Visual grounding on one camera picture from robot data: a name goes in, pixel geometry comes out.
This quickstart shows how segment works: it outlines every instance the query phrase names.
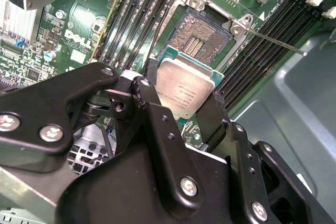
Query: black dimm slot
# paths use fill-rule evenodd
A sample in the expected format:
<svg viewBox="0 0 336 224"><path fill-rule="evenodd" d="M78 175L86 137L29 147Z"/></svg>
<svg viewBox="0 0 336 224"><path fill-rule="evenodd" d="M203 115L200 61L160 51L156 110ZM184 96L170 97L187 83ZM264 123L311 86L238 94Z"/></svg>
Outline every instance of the black dimm slot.
<svg viewBox="0 0 336 224"><path fill-rule="evenodd" d="M129 13L129 12L130 12L130 9L133 8L133 2L134 2L134 0L130 0L129 5L126 7L127 10L126 10L125 13ZM126 17L127 17L127 15L122 15L122 12L124 11L124 8L125 8L125 3L119 7L118 12L117 12L117 14L115 15L115 20L112 22L112 25L111 25L111 27L109 28L109 33L108 33L107 38L106 38L106 40L105 40L105 42L104 42L104 45L102 46L102 49L101 49L103 52L105 51L106 47L108 46L108 41L110 40L110 37L111 37L111 35L112 35L114 29L116 28L116 25L117 25L118 23L123 24L124 21L125 21L125 19L126 19ZM120 32L118 31L118 32L114 35L114 39L113 39L112 44L109 45L109 49L108 49L107 53L105 54L104 57L102 56L103 59L101 58L100 61L103 61L104 63L106 63L106 64L108 64L108 65L110 64L110 61L111 61L111 58L112 58L111 47L113 47L114 42L116 41L116 37L119 37L119 34L122 34L122 33L120 33Z"/></svg>
<svg viewBox="0 0 336 224"><path fill-rule="evenodd" d="M289 23L286 23L284 24L285 25L285 28L282 27L282 29L280 30L280 34L279 36L276 36L277 39L281 39L283 40L284 42L287 42L290 38L291 38L291 35L294 35L294 33L300 29L301 25L302 25L302 22L305 21L305 19L301 19L301 16L296 16L295 19L299 19L299 23L297 24L297 27L295 28L295 30L293 30L291 27L289 29L288 26L294 22L295 20L292 20L291 22ZM242 85L248 80L248 79L251 79L254 77L254 75L256 75L256 73L254 75L253 72L255 71L258 71L258 69L261 69L261 67L263 66L263 62L264 61L269 61L271 59L270 55L274 55L276 54L276 50L279 50L279 47L278 45L276 44L273 44L271 42L266 42L265 44L267 44L267 49L265 51L262 52L262 54L260 55L260 57L255 61L253 62L252 64L249 64L245 67L245 72L243 75L239 76L238 79L233 79L232 80L232 84L230 85L227 85L225 88L224 88L224 93L226 94L226 98L228 100L230 100L230 97L232 97L233 95L236 95L236 92L231 92L233 89L237 90L237 89L241 89L242 88Z"/></svg>
<svg viewBox="0 0 336 224"><path fill-rule="evenodd" d="M283 34L283 37L287 38L286 40L284 40L284 42L289 43L290 45L295 44L296 40L298 38L298 34L302 34L302 29L301 26L309 19L309 17L307 18L302 18L299 20L299 24L298 26L295 28L295 30L293 30L292 28L287 29L286 33ZM248 74L248 76L246 76L244 78L244 80L241 81L237 81L238 85L235 88L235 91L230 92L230 91L226 91L224 94L226 101L228 102L228 104L234 99L237 99L237 96L240 92L240 90L242 90L243 88L245 89L249 89L246 88L246 85L248 85L252 80L254 80L253 78L259 74L258 77L255 78L255 80L259 80L262 78L262 76L264 76L265 72L268 71L269 69L269 62L271 62L271 65L273 65L274 63L277 63L277 59L280 57L280 59L282 58L283 55L281 55L280 53L278 53L278 51L282 50L283 48L276 45L276 44L271 44L271 47L268 49L268 52L265 54L264 58L262 60L260 60L259 62L257 62L257 65L253 67L253 69L250 70L250 73Z"/></svg>
<svg viewBox="0 0 336 224"><path fill-rule="evenodd" d="M125 42L123 43L119 53L118 53L118 57L117 59L115 60L114 63L120 63L120 61L122 60L122 58L124 57L130 43L132 43L133 39L134 39L134 36L137 32L137 28L138 28L138 25L140 23L140 20L142 19L142 17L144 16L144 13L145 13L145 9L147 8L147 5L149 4L150 0L145 0L144 3L142 4L142 7L141 10L139 11L139 16L136 18L135 22L133 23L133 25L130 26L130 31L129 33L127 34L127 37L126 37L126 40Z"/></svg>
<svg viewBox="0 0 336 224"><path fill-rule="evenodd" d="M262 28L259 30L260 33L265 34L266 31L268 31L272 26L274 27L274 22L278 23L281 19L281 17L283 17L283 11L286 10L291 10L293 8L294 3L288 3L285 2L283 5L280 6L280 8L278 9L279 12L276 12L268 22L266 22ZM258 45L261 44L261 42L263 41L263 39L254 36L251 41L249 42L249 44L245 47L245 49L243 50L243 52L241 52L238 57L234 60L234 62L230 65L230 67L224 72L225 75L225 81L222 83L222 86L224 86L226 84L226 82L229 80L229 76L232 75L232 72L237 71L237 66L243 64L249 55L251 55L253 53L254 50L256 50L256 48L258 47Z"/></svg>
<svg viewBox="0 0 336 224"><path fill-rule="evenodd" d="M292 17L292 14L295 13L296 11L297 11L296 8L292 8L291 12L287 13L288 14L287 18L285 18L285 20L280 19L281 21L280 25L275 26L275 29L271 30L267 35L271 38L281 40L282 39L280 37L281 33L284 31L284 29L288 25L288 21L290 20L290 17ZM228 85L228 82L232 79L235 85L237 83L236 78L238 77L239 78L238 80L240 80L248 72L249 68L252 67L251 63L254 63L254 61L258 61L258 59L263 56L264 52L266 52L271 45L272 45L271 42L265 41L264 39L260 38L259 44L250 53L252 57L249 57L250 55L246 57L246 59L249 59L250 64L245 65L243 68L239 67L239 69L237 69L230 77L228 77L229 80L226 81L226 87Z"/></svg>
<svg viewBox="0 0 336 224"><path fill-rule="evenodd" d="M279 39L278 35L279 32L283 30L284 27L286 27L288 21L292 18L292 14L295 13L297 11L297 8L289 8L287 9L286 13L288 14L287 17L285 17L285 20L283 20L281 17L278 19L277 24L279 24L278 26L275 24L273 26L273 29L271 29L269 32L266 33L267 36L272 37L274 39ZM223 87L230 87L230 85L228 85L228 83L230 81L234 81L234 85L236 84L236 77L240 77L242 78L246 72L248 71L248 69L246 68L250 68L250 63L253 63L254 60L258 60L258 58L260 58L263 55L263 52L265 52L267 50L267 47L269 47L272 43L265 41L262 38L258 38L257 39L258 43L255 43L254 47L252 47L249 52L244 56L244 61L243 63L241 63L241 65L239 67L235 67L235 71L233 73L231 73L230 76L226 75L226 81L224 82ZM243 64L246 61L250 61L249 64L245 64L245 68L243 68Z"/></svg>
<svg viewBox="0 0 336 224"><path fill-rule="evenodd" d="M113 55L122 39L122 36L125 33L125 30L128 27L128 21L130 19L130 17L132 17L136 7L134 5L134 2L138 2L139 0L132 0L130 2L130 6L128 8L128 10L126 11L126 15L123 16L123 19L121 21L121 24L118 28L118 31L114 37L113 43L111 44L109 51L108 51L108 55L110 55L111 58L113 58ZM114 63L116 62L116 60L114 60L113 62L109 62L109 65L112 66L114 65Z"/></svg>
<svg viewBox="0 0 336 224"><path fill-rule="evenodd" d="M143 32L141 33L141 35L139 36L138 40L136 41L136 44L134 46L134 50L133 52L129 55L127 62L123 68L124 69L129 69L131 67L131 65L133 64L135 58L138 55L139 50L141 49L145 39L147 38L147 36L149 35L149 31L150 28L153 27L154 23L157 21L155 20L155 17L159 15L160 10L162 9L162 7L165 5L165 3L168 0L160 0L160 3L156 5L155 10L152 12L152 19L149 20L149 22L147 22Z"/></svg>
<svg viewBox="0 0 336 224"><path fill-rule="evenodd" d="M304 28L300 28L300 32L295 34L294 39L291 41L291 44L295 44L302 35L304 35L315 23L315 20L308 19L308 22L305 24ZM231 110L237 103L242 99L264 76L265 74L271 69L281 58L288 52L288 49L282 48L278 46L278 49L280 49L280 52L276 50L276 52L273 52L273 54L276 54L276 57L273 59L272 62L269 63L269 65L259 74L257 78L251 79L248 83L245 84L245 89L241 89L237 91L236 96L232 98L231 100L227 100L227 109Z"/></svg>

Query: green circuit board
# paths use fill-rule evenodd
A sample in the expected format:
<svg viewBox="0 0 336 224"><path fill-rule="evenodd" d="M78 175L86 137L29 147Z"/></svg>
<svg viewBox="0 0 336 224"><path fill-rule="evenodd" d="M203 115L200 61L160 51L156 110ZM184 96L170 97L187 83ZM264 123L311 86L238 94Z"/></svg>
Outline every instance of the green circuit board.
<svg viewBox="0 0 336 224"><path fill-rule="evenodd" d="M123 27L122 21L118 21L118 18L123 17L123 10L132 8L131 2L131 5L125 6L127 0L56 0L41 10L37 37L31 42L25 43L14 34L0 30L0 84L5 87L31 85L96 60L117 68L119 72L123 69L140 71L146 60L146 52L155 35L155 29L164 16L165 3L167 5L169 0L133 1L135 7L140 4L147 6L152 4L155 13L149 13L150 8L145 8L138 13L136 9L133 9L132 15L124 16L124 23L127 26ZM161 1L161 5L155 6L156 1L157 3ZM251 28L258 30L274 15L285 0L210 1L235 18L246 14L252 15ZM165 50L165 46L174 35L178 24L185 17L188 8L180 5L174 12L155 44L153 53L156 56ZM144 12L151 14L149 15L151 20L142 16ZM310 34L317 30L318 26L317 22L311 28ZM120 34L120 42L114 45L115 49L112 52L114 58L107 59L103 53L104 51L109 52L112 47L112 42L115 39L109 41L109 38L113 33ZM233 57L236 57L244 49L251 38L252 35L248 34ZM303 42L303 39L298 41L296 46ZM211 59L208 66L215 69L234 44L233 40L228 40L219 53ZM280 67L282 62L276 64L276 68ZM224 72L226 68L227 65L218 70ZM254 91L264 82L260 82ZM198 146L201 139L198 136L195 137L195 135L199 135L196 118L191 118L189 124L191 127L187 125L185 131L187 141Z"/></svg>

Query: screw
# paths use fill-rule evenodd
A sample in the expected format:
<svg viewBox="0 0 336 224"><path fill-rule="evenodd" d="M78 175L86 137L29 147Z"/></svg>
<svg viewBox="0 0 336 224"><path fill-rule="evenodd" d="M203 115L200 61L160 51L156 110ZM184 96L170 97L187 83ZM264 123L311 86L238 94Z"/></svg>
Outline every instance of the screw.
<svg viewBox="0 0 336 224"><path fill-rule="evenodd" d="M200 0L190 0L189 4L190 4L190 7L192 8L198 8L200 5Z"/></svg>
<svg viewBox="0 0 336 224"><path fill-rule="evenodd" d="M101 71L104 74L107 74L108 76L112 76L113 75L112 69L110 69L110 68L103 68Z"/></svg>
<svg viewBox="0 0 336 224"><path fill-rule="evenodd" d="M268 152L272 152L272 148L268 144L264 144L264 147Z"/></svg>
<svg viewBox="0 0 336 224"><path fill-rule="evenodd" d="M63 137L63 131L54 125L44 126L40 130L40 137L46 142L57 142Z"/></svg>
<svg viewBox="0 0 336 224"><path fill-rule="evenodd" d="M197 186L195 182L193 182L189 178L184 177L181 179L181 188L182 188L182 191L188 196L193 197L197 194Z"/></svg>
<svg viewBox="0 0 336 224"><path fill-rule="evenodd" d="M240 28L239 28L239 27L235 27L235 28L233 29L233 33L234 33L234 34L239 34L239 33L240 33Z"/></svg>
<svg viewBox="0 0 336 224"><path fill-rule="evenodd" d="M244 131L243 127L241 127L239 124L236 124L236 128L237 128L237 130L239 130L239 131Z"/></svg>
<svg viewBox="0 0 336 224"><path fill-rule="evenodd" d="M252 203L252 209L254 214L257 216L259 220L266 221L267 220L267 213L264 207L258 203L258 202L253 202Z"/></svg>
<svg viewBox="0 0 336 224"><path fill-rule="evenodd" d="M146 86L150 86L151 84L149 83L149 81L147 81L146 79L141 79L140 82Z"/></svg>
<svg viewBox="0 0 336 224"><path fill-rule="evenodd" d="M0 131L13 131L20 126L20 119L14 115L0 115Z"/></svg>

